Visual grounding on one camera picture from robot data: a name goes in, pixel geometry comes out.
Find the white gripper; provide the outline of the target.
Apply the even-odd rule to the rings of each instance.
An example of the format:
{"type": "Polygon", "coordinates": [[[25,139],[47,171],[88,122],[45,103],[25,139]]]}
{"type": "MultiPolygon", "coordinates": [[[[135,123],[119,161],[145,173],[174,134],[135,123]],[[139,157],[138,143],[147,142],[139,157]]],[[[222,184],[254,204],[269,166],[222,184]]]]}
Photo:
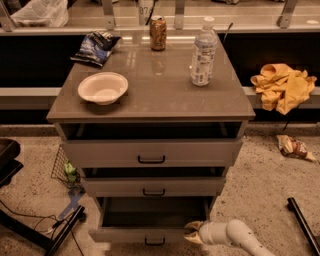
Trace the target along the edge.
{"type": "Polygon", "coordinates": [[[196,231],[199,230],[199,234],[197,232],[192,232],[184,235],[184,238],[191,243],[201,244],[203,241],[204,244],[213,245],[222,244],[224,242],[223,223],[192,221],[187,223],[184,228],[196,231]]]}

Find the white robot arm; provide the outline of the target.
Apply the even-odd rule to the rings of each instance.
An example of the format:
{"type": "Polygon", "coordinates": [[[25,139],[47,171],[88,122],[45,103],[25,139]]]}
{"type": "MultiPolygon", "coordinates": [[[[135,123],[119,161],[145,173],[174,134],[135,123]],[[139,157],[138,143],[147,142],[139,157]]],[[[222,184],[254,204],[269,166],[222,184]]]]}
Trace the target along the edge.
{"type": "Polygon", "coordinates": [[[226,223],[193,221],[186,224],[185,229],[184,238],[189,242],[238,247],[251,256],[275,256],[258,241],[254,232],[238,219],[226,223]]]}

